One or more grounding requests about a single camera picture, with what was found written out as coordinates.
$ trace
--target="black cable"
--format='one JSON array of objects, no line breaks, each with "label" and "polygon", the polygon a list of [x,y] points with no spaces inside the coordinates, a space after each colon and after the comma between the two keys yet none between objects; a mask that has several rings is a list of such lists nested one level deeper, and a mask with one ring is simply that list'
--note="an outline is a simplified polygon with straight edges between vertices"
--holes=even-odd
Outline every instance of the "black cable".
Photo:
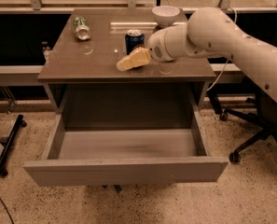
[{"label": "black cable", "polygon": [[5,209],[6,209],[6,211],[7,211],[7,214],[8,214],[8,216],[9,216],[9,218],[10,218],[11,223],[14,224],[14,220],[13,220],[13,218],[11,217],[10,213],[8,212],[7,206],[6,206],[5,203],[2,201],[1,198],[0,198],[0,202],[1,202],[1,204],[5,207]]}]

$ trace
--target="white robotic arm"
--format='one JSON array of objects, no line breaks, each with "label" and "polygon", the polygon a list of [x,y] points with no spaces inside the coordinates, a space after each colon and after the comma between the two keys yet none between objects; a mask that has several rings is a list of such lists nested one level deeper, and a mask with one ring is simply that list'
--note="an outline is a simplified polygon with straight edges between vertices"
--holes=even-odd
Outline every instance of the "white robotic arm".
[{"label": "white robotic arm", "polygon": [[158,62],[225,57],[277,103],[277,48],[243,32],[219,8],[198,9],[187,23],[157,31],[147,47]]}]

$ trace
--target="terrazzo floor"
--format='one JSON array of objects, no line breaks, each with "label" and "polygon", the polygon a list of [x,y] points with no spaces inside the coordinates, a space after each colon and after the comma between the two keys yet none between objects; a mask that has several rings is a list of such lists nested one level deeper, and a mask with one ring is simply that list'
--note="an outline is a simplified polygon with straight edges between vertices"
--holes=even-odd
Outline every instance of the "terrazzo floor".
[{"label": "terrazzo floor", "polygon": [[[0,136],[7,136],[18,114],[21,128],[0,178],[0,197],[14,223],[277,223],[277,145],[260,141],[229,164],[216,183],[40,188],[22,168],[39,160],[55,114],[48,102],[18,105],[11,114],[0,105]],[[258,128],[230,116],[222,122],[213,109],[201,111],[213,156],[227,156]],[[11,223],[0,203],[0,224]]]}]

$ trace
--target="caster wheel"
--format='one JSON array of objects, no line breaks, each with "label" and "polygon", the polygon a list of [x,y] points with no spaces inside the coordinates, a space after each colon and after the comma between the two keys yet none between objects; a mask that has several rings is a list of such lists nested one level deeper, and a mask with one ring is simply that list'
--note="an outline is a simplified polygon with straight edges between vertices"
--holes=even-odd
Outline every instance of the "caster wheel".
[{"label": "caster wheel", "polygon": [[1,172],[0,172],[0,176],[1,177],[5,177],[5,176],[7,176],[8,175],[8,171],[7,171],[7,169],[3,169],[3,170],[1,170]]},{"label": "caster wheel", "polygon": [[241,155],[237,152],[230,153],[229,160],[232,163],[239,163],[241,161]]},{"label": "caster wheel", "polygon": [[229,117],[229,114],[223,112],[223,113],[220,115],[220,120],[226,121],[226,120],[228,120],[228,117]]},{"label": "caster wheel", "polygon": [[21,126],[22,126],[22,127],[26,127],[26,126],[27,126],[27,123],[23,120],[23,121],[21,122]]}]

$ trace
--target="bowl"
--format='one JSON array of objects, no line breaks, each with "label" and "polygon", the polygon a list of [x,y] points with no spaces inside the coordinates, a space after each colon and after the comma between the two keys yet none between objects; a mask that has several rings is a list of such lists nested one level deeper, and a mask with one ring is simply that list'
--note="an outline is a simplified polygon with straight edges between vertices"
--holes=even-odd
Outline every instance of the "bowl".
[{"label": "bowl", "polygon": [[152,9],[155,22],[162,28],[171,26],[176,21],[180,10],[172,6],[159,6]]}]

